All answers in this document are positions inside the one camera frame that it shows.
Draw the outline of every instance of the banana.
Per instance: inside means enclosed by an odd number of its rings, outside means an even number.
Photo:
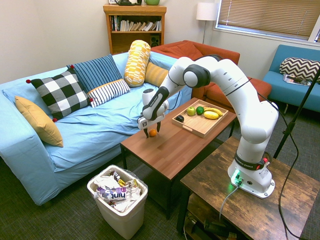
[[[205,111],[204,117],[207,119],[217,119],[219,118],[219,114],[214,111]]]
[[[219,109],[217,109],[217,108],[210,107],[210,106],[203,107],[203,108],[204,108],[204,112],[206,112],[206,111],[215,112],[215,113],[217,113],[220,117],[223,115],[223,113],[222,113]]]

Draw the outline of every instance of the black stand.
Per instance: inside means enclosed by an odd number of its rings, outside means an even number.
[[[282,140],[281,140],[281,142],[280,142],[277,150],[275,151],[275,154],[274,154],[273,158],[276,159],[276,158],[278,157],[278,155],[279,155],[279,153],[280,153],[283,145],[285,144],[288,136],[290,135],[290,133],[291,133],[292,130],[294,129],[295,124],[296,124],[296,120],[297,120],[297,118],[298,118],[298,116],[299,116],[302,108],[304,107],[305,102],[307,101],[307,99],[308,99],[308,97],[309,97],[309,95],[310,95],[311,90],[314,88],[314,85],[316,84],[316,81],[318,80],[319,75],[320,75],[320,68],[319,68],[318,71],[316,72],[316,75],[314,76],[314,79],[312,80],[312,83],[311,83],[311,85],[309,86],[308,91],[307,91],[306,94],[304,95],[304,98],[303,98],[303,100],[302,100],[302,102],[301,102],[298,110],[296,111],[296,113],[295,113],[292,121],[288,124],[286,130],[283,132],[284,136],[283,136],[283,138],[282,138]]]

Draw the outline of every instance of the wooden tray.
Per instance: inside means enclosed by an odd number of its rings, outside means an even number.
[[[194,108],[197,108],[199,106],[201,106],[201,107],[209,106],[212,108],[219,109],[223,115],[221,117],[219,117],[218,119],[208,119],[208,118],[205,118],[205,116],[203,114],[202,115],[195,114],[194,116],[189,116],[187,114],[187,109],[190,106],[193,106]],[[202,101],[202,100],[198,100],[195,103],[191,104],[190,106],[188,106],[185,110],[183,110],[182,112],[180,112],[179,114],[174,116],[174,118],[172,118],[171,122],[174,125],[177,125],[178,127],[186,129],[201,138],[205,138],[208,135],[208,133],[218,123],[220,123],[222,119],[224,119],[224,117],[226,116],[226,113],[229,112],[228,110],[226,110],[222,107],[213,105],[211,103],[208,103],[208,102]],[[184,117],[183,122],[179,122],[175,119],[178,115],[181,115]]]

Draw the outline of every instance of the blue sofa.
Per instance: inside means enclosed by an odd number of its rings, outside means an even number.
[[[320,50],[288,45],[279,45],[272,60],[268,73],[263,81],[272,85],[268,98],[286,104],[299,106],[308,90],[308,86],[287,83],[280,73],[280,64],[289,57],[320,61]],[[305,109],[320,112],[320,84],[316,83],[304,104]]]
[[[123,76],[128,53],[114,55],[113,59]],[[152,63],[167,70],[176,60],[156,52],[150,55]],[[139,131],[137,119],[143,108],[142,92],[158,89],[145,82],[98,107],[87,106],[71,113],[55,123],[64,147],[52,146],[40,140],[17,110],[15,96],[31,100],[52,118],[36,89],[26,80],[49,78],[66,70],[64,67],[0,84],[0,157],[39,206],[119,155],[120,142]],[[191,88],[183,88],[179,96],[176,93],[168,99],[170,106],[176,100],[175,108],[186,103],[191,93]]]

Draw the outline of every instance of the table leg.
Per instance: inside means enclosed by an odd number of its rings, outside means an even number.
[[[121,155],[122,155],[122,161],[123,161],[123,168],[128,169],[127,159],[126,159],[126,149],[124,146],[122,146],[122,144],[120,144],[120,148],[121,148]]]
[[[190,190],[183,186],[181,190],[181,200],[180,200],[178,221],[176,224],[176,229],[180,234],[182,234],[184,230],[189,197],[190,197]]]
[[[230,130],[229,138],[232,136],[232,133],[234,132],[235,125],[236,125],[236,120],[233,120],[233,121],[232,121],[232,125],[231,125],[231,130]]]
[[[166,211],[165,211],[165,215],[166,215],[166,219],[169,220],[170,219],[170,213],[171,213],[171,192],[172,192],[172,181],[169,181],[169,184],[167,186],[167,199],[166,199]]]

